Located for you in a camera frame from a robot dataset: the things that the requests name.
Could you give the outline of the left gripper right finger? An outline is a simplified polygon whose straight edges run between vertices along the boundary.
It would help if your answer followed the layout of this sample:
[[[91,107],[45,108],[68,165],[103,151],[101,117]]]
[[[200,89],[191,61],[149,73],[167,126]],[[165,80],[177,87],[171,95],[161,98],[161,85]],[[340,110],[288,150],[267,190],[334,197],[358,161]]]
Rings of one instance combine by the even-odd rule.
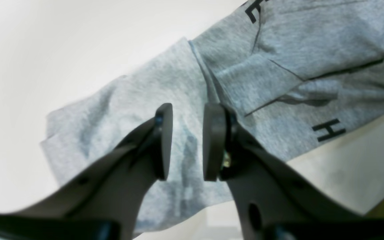
[[[384,219],[335,203],[268,153],[235,112],[207,103],[203,124],[205,181],[224,181],[245,240],[384,240]]]

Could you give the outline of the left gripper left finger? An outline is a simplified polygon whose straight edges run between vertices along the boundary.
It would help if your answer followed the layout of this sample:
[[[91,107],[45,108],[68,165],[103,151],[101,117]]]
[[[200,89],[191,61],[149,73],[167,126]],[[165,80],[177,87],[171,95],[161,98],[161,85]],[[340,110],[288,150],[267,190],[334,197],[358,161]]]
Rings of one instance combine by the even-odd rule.
[[[131,131],[58,191],[0,214],[0,240],[131,240],[144,196],[169,173],[173,107]]]

